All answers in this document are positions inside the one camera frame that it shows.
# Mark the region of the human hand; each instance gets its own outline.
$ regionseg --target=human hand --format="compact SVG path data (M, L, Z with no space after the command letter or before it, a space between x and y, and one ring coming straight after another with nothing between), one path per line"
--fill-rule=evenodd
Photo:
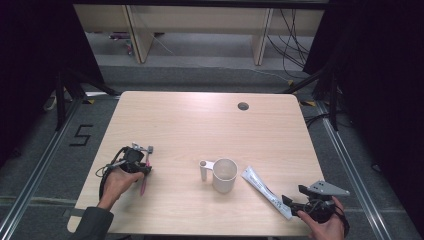
M343 215L343 205L340 201L333 197L333 201L336 204L336 211ZM307 213L298 211L297 215L302 219L312 230L309 234L309 238L316 240L343 240L344 239L344 226L340 218L333 214L330 219L325 223L315 222Z
M121 194L127 191L133 182L141 178L144 178L142 172L127 173L119 167L113 169L106 179L103 196L97 207L110 210Z

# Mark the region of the metal rod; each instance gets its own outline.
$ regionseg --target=metal rod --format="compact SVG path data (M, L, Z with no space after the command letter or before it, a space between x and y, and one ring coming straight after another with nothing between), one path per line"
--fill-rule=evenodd
M18 226L19 221L21 220L26 208L28 207L32 196L40 185L40 182L43 179L43 176L46 173L48 167L50 166L54 154L56 153L56 150L58 149L59 144L62 141L63 136L65 135L68 126L81 103L81 99L74 100L71 103L68 110L69 117L64 122L62 128L54 133L52 139L49 142L49 145L47 146L37 166L34 168L34 171L25 184L25 187L16 198L7 216L2 220L0 227L0 236L2 240L8 240L12 237L13 232Z
M317 107L320 114L327 112L324 103L321 101L317 101ZM358 200L368 218L368 221L370 222L375 236L377 239L381 240L392 239L388 232L386 223L374 204L374 201L365 187L359 172L356 170L355 164L353 163L339 132L334 130L328 119L324 119L324 126L327 129L327 133L330 136L334 147L336 148L337 154L340 157L343 167L345 168L347 176L349 177L349 180L357 194Z

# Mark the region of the sleeve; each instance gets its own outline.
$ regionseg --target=sleeve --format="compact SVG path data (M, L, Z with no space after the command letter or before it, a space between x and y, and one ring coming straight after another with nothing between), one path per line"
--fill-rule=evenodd
M113 214L103 208L88 207L70 240L105 239Z

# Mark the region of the white cup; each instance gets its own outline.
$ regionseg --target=white cup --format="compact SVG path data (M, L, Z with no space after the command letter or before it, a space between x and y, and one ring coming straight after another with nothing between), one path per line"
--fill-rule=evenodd
M220 193L227 193L234 187L237 177L237 164L227 158L218 159L215 162L200 161L200 175L202 181L206 181L207 170L212 170L212 185Z

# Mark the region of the table top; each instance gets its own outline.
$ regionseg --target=table top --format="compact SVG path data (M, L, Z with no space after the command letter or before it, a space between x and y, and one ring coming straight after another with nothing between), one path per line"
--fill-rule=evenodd
M247 103L240 110L239 103ZM215 236L296 236L309 229L284 218L241 177L252 166L277 196L305 203L298 185L323 179L296 98L292 95L194 92L125 92L112 116L77 201L98 203L95 172L124 146L154 146L153 166L140 196L133 184L112 208L110 232ZM201 160L233 159L239 169L234 189L221 194L212 176L202 182ZM79 217L68 229L75 231Z

